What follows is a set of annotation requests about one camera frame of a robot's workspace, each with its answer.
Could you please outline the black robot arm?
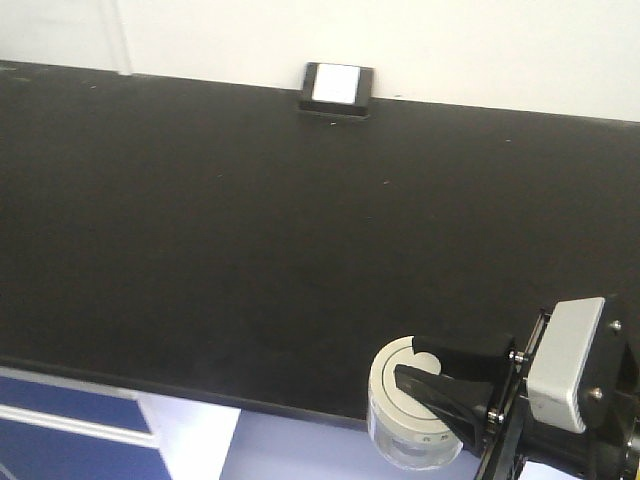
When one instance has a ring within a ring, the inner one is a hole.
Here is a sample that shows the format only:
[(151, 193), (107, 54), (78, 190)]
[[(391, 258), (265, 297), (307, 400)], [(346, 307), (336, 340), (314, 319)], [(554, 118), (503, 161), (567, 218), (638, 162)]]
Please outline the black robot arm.
[(540, 463), (577, 479), (639, 475), (639, 364), (610, 299), (541, 311), (529, 340), (441, 341), (418, 336), (412, 353), (438, 372), (399, 363), (393, 385), (476, 456), (480, 479), (516, 479)]

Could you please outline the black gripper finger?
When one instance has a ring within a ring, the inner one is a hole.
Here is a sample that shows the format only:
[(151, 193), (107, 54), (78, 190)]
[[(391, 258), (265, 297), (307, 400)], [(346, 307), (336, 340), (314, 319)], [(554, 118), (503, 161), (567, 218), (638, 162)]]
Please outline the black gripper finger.
[(477, 336), (414, 336), (414, 353), (429, 353), (440, 363), (440, 374), (455, 380), (499, 383), (507, 375), (515, 348), (509, 334)]
[(394, 368), (396, 387), (430, 410), (476, 456), (484, 451), (488, 411), (494, 395), (489, 382), (435, 375), (400, 364)]

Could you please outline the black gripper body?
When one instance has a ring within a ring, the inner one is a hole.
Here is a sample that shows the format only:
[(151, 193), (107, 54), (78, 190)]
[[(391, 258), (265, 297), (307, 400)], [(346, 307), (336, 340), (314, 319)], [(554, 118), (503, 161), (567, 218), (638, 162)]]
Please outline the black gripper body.
[(526, 345), (508, 353), (509, 375), (498, 406), (487, 414), (484, 449), (474, 479), (519, 479), (527, 462), (555, 467), (547, 452), (531, 445), (533, 416), (526, 385), (550, 317), (541, 309)]

